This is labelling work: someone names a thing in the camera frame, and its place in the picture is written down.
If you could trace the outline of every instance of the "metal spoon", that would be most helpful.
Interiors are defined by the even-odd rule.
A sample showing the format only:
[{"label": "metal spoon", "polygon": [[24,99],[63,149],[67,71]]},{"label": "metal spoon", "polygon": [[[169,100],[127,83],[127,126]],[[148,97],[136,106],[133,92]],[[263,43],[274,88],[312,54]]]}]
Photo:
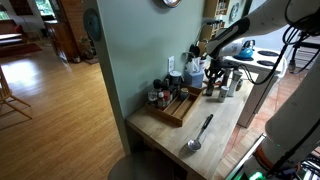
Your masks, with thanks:
[{"label": "metal spoon", "polygon": [[208,127],[212,117],[213,117],[213,114],[210,114],[210,116],[207,117],[206,121],[204,122],[204,124],[201,128],[201,131],[200,131],[197,139],[188,141],[188,147],[191,151],[197,151],[201,148],[201,143],[199,142],[200,136],[202,135],[204,130]]}]

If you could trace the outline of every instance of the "window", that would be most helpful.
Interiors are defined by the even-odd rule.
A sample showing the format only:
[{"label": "window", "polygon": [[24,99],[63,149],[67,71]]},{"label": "window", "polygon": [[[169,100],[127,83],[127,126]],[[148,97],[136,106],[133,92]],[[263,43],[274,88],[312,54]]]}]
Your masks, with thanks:
[{"label": "window", "polygon": [[1,11],[0,12],[0,20],[6,20],[6,19],[10,19],[8,14],[6,12]]},{"label": "window", "polygon": [[40,11],[41,16],[52,15],[54,16],[53,10],[49,0],[35,0],[37,7]]}]

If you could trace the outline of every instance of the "wooden chair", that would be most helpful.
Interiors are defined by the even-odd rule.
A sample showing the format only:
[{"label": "wooden chair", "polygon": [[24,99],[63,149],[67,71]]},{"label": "wooden chair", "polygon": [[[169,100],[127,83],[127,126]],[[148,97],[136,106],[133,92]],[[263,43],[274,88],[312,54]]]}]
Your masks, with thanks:
[{"label": "wooden chair", "polygon": [[26,114],[25,112],[21,111],[20,109],[18,109],[16,106],[10,104],[10,101],[7,101],[8,98],[12,98],[13,100],[19,101],[22,104],[25,104],[27,106],[30,107],[30,104],[22,101],[21,99],[15,97],[12,95],[12,91],[8,86],[7,80],[2,72],[2,68],[0,66],[0,102],[7,104],[8,106],[10,106],[11,108],[13,108],[14,110],[18,111],[19,113],[27,116],[28,118],[32,119],[31,116],[29,116],[28,114]]}]

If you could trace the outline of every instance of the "green wall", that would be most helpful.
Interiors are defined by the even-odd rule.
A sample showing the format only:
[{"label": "green wall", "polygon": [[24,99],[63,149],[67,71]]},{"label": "green wall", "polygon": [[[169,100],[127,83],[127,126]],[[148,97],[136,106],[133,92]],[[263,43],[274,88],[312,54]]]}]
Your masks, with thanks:
[{"label": "green wall", "polygon": [[156,78],[167,74],[167,58],[183,71],[185,57],[201,26],[204,0],[183,0],[176,8],[161,0],[85,2],[100,13],[103,39],[95,42],[110,102],[128,152],[124,119],[147,100]]}]

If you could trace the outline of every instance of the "wooden floor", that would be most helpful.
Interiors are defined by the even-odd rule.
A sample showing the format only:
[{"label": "wooden floor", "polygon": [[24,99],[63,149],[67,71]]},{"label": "wooden floor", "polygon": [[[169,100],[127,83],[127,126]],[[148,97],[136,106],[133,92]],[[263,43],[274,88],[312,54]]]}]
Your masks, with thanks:
[{"label": "wooden floor", "polygon": [[[0,179],[106,179],[124,152],[99,64],[68,65],[41,48],[0,58],[13,94],[31,104],[19,107],[33,117],[0,117]],[[1,105],[1,114],[9,110]]]}]

